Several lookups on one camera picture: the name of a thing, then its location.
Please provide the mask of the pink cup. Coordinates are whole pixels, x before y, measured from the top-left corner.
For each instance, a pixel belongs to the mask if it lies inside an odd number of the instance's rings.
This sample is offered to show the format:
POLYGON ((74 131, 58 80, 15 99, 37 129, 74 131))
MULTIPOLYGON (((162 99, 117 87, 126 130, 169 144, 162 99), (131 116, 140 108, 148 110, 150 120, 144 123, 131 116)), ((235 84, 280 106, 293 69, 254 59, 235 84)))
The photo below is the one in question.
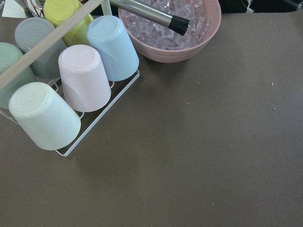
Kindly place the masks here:
POLYGON ((97 50, 78 44, 66 48, 58 59, 65 101, 79 112, 93 112, 104 107, 111 88, 97 50))

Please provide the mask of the pink bowl with ice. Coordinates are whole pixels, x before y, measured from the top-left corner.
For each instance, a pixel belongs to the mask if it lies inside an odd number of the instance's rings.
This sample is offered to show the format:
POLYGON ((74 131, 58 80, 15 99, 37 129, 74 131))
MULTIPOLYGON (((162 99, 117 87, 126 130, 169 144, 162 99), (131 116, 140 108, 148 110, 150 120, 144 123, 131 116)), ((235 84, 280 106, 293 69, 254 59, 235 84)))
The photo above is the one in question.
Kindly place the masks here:
POLYGON ((220 26, 221 7, 217 0, 147 0, 145 3, 189 19, 185 34, 180 35, 134 13, 118 11, 135 50, 156 62, 176 63, 193 57, 207 45, 220 26))

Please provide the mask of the light blue cup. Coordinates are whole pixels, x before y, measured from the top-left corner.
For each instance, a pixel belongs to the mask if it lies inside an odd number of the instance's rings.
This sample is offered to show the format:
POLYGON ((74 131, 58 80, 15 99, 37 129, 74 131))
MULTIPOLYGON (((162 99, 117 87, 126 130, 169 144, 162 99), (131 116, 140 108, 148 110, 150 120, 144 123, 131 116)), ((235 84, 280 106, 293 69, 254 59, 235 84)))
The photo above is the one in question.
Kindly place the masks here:
POLYGON ((99 52, 108 80, 125 80, 138 69, 138 55, 119 18, 105 15, 94 19, 88 26, 87 39, 99 52))

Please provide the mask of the steel muddler black tip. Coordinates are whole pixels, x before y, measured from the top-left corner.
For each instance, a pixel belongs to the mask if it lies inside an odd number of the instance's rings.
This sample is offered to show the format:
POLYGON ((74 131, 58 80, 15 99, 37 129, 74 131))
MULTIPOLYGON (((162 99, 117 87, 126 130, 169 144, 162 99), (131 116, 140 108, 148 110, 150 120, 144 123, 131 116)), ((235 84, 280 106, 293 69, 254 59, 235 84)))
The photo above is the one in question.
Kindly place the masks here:
POLYGON ((170 30, 184 35, 189 25, 189 19, 168 14, 139 0, 110 0, 111 5, 158 23, 170 30))

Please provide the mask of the white cup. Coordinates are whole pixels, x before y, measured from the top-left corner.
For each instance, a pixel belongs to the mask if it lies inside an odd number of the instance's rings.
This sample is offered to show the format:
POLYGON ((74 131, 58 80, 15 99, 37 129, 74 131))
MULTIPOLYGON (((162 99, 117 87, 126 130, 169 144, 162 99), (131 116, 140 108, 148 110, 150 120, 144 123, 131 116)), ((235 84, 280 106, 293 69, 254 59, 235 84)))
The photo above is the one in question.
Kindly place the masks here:
POLYGON ((80 132, 80 117, 46 83, 32 82, 17 89, 10 98, 9 111, 44 150, 61 149, 80 132))

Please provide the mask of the yellow cup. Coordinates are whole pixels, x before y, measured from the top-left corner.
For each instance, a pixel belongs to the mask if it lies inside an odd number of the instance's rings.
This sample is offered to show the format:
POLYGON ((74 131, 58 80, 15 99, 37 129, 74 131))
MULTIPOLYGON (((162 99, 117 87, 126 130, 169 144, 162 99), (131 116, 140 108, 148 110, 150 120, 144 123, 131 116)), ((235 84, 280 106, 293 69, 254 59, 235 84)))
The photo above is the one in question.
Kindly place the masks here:
MULTIPOLYGON (((43 11, 45 18, 55 27, 67 20, 74 12, 82 6, 79 0, 46 0, 43 11)), ((91 14, 88 14, 76 26, 62 37, 67 47, 84 44, 88 45, 87 29, 93 21, 91 14)))

